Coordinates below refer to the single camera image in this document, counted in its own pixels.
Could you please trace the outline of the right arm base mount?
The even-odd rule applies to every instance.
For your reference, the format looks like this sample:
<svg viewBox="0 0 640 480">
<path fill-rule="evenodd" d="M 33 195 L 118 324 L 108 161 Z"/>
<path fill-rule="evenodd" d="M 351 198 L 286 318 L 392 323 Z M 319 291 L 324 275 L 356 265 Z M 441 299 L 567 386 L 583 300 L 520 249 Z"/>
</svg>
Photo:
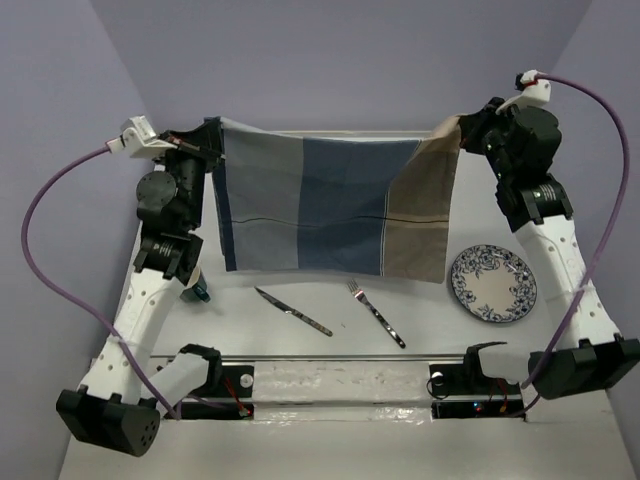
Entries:
<svg viewBox="0 0 640 480">
<path fill-rule="evenodd" d="M 461 363 L 430 365 L 426 391 L 434 420 L 510 417 L 525 406 L 518 384 L 473 376 Z"/>
</svg>

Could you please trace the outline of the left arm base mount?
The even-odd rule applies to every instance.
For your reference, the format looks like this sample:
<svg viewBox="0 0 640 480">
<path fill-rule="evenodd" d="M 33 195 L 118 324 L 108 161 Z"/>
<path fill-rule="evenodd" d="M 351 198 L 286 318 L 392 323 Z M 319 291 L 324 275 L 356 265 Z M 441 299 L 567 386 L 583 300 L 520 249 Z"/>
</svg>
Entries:
<svg viewBox="0 0 640 480">
<path fill-rule="evenodd" d="M 196 389 L 182 401 L 178 410 L 181 420 L 252 420 L 254 403 L 254 366 L 224 364 L 222 376 L 215 385 Z"/>
</svg>

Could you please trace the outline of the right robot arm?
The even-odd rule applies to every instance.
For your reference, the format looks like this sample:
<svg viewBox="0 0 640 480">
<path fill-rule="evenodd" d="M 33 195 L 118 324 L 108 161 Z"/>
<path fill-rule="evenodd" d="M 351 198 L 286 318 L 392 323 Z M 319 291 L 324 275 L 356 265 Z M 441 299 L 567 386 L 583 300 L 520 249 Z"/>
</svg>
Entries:
<svg viewBox="0 0 640 480">
<path fill-rule="evenodd" d="M 528 355 L 522 387 L 545 400 L 607 390 L 639 362 L 639 342 L 609 317 L 575 235 L 573 208 L 549 168 L 562 135 L 557 118 L 500 97 L 459 120 L 462 148 L 482 155 L 496 177 L 496 200 L 524 249 L 555 332 Z"/>
</svg>

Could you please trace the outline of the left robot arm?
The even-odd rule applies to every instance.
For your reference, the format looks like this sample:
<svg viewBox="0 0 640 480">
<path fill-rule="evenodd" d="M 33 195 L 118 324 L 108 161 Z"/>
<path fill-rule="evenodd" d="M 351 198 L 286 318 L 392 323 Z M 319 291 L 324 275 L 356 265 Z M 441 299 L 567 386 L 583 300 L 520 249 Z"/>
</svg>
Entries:
<svg viewBox="0 0 640 480">
<path fill-rule="evenodd" d="M 209 395 L 221 383 L 219 351 L 194 344 L 153 376 L 144 371 L 171 308 L 201 278 L 203 240 L 195 232 L 205 178 L 224 161 L 221 122 L 156 133 L 136 116 L 105 147 L 158 167 L 136 186 L 140 241 L 125 299 L 98 357 L 76 389 L 61 392 L 56 410 L 77 441 L 140 457 L 184 397 Z"/>
</svg>

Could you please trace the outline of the blue beige plaid cloth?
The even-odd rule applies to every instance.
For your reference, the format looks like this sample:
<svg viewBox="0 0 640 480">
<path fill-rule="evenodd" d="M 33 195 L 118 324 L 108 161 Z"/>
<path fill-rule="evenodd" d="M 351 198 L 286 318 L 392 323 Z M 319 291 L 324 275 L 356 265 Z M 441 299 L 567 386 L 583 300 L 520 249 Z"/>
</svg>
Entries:
<svg viewBox="0 0 640 480">
<path fill-rule="evenodd" d="M 213 173 L 230 272 L 332 271 L 440 283 L 461 130 L 355 141 L 221 120 Z"/>
</svg>

